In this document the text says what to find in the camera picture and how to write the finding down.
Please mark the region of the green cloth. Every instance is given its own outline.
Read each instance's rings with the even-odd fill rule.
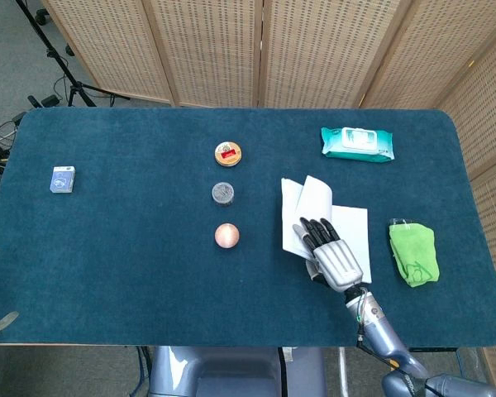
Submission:
[[[439,280],[433,230],[419,223],[389,226],[398,271],[410,287]]]

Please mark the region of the tripod stand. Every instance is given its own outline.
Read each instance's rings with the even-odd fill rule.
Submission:
[[[72,75],[72,73],[69,71],[68,66],[63,62],[63,59],[60,57],[59,53],[57,50],[54,48],[54,46],[50,43],[42,29],[37,25],[35,18],[31,15],[30,11],[27,9],[26,4],[23,2],[23,0],[16,0],[18,7],[24,12],[24,15],[26,15],[27,20],[30,22],[31,27],[35,30],[36,34],[40,37],[44,45],[46,46],[46,54],[50,57],[53,58],[57,64],[59,64],[60,68],[63,70],[64,75],[68,78],[70,81],[70,94],[69,94],[69,99],[68,99],[68,106],[72,106],[74,102],[74,96],[75,94],[78,94],[83,100],[84,103],[86,103],[87,106],[90,107],[95,107],[96,104],[93,102],[93,100],[86,94],[84,91],[85,88],[92,89],[93,91],[98,91],[99,93],[106,93],[108,95],[112,95],[114,98],[122,98],[122,99],[127,99],[129,100],[130,98],[125,97],[123,95],[119,95],[117,93],[111,93],[110,91],[107,91],[105,89],[100,89],[97,87],[93,87],[92,85],[84,84],[81,83],[80,81],[76,80],[75,77]]]

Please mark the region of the blue table mat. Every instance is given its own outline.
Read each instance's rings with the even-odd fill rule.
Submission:
[[[328,159],[321,127],[393,133],[395,160]],[[242,160],[213,152],[235,141]],[[50,192],[57,165],[74,192]],[[21,123],[0,186],[0,342],[352,346],[342,294],[281,249],[282,177],[328,183],[368,208],[370,289],[410,347],[496,344],[496,275],[455,127],[429,110],[49,108]],[[212,201],[226,181],[235,202]],[[390,218],[436,234],[441,276],[412,289],[389,249]],[[215,228],[236,224],[239,244]]]

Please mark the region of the wet wipes package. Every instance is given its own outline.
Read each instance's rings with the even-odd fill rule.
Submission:
[[[327,157],[372,161],[391,161],[393,155],[392,136],[382,130],[362,128],[322,128],[322,154]]]
[[[75,167],[71,165],[53,167],[50,190],[53,193],[72,193]]]

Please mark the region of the white paper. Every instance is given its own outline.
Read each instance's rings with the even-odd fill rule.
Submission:
[[[283,195],[283,249],[311,260],[312,254],[292,229],[300,217],[325,218],[353,251],[364,272],[363,281],[371,282],[370,249],[367,230],[367,209],[332,205],[332,191],[321,180],[308,176],[305,185],[291,179],[281,179]]]

